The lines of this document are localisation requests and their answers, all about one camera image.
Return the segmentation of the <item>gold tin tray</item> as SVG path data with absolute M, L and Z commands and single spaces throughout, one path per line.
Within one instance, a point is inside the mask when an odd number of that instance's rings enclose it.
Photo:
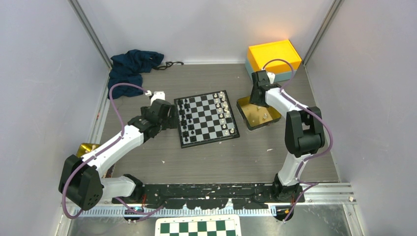
M 237 109 L 249 131 L 254 131 L 278 122 L 282 115 L 273 107 L 260 107 L 249 103 L 249 96 L 237 100 Z

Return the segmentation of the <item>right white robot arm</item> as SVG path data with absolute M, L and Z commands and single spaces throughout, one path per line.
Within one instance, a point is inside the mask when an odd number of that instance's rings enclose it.
M 273 107 L 285 119 L 285 146 L 288 151 L 284 165 L 272 184 L 272 195 L 279 202 L 287 201 L 298 192 L 299 176 L 307 158 L 325 145 L 321 110 L 294 100 L 278 84 L 270 82 L 271 73 L 253 72 L 253 87 L 249 102 L 261 107 Z

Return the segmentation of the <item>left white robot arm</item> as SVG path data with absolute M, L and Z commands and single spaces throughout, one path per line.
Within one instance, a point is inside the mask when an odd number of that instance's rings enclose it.
M 119 197 L 137 203 L 144 195 L 143 183 L 130 174 L 105 178 L 104 174 L 131 150 L 169 129 L 176 119 L 176 108 L 168 101 L 156 99 L 141 107 L 141 115 L 132 118 L 123 130 L 97 149 L 81 157 L 69 156 L 63 166 L 59 192 L 82 210 L 92 209 L 100 200 Z

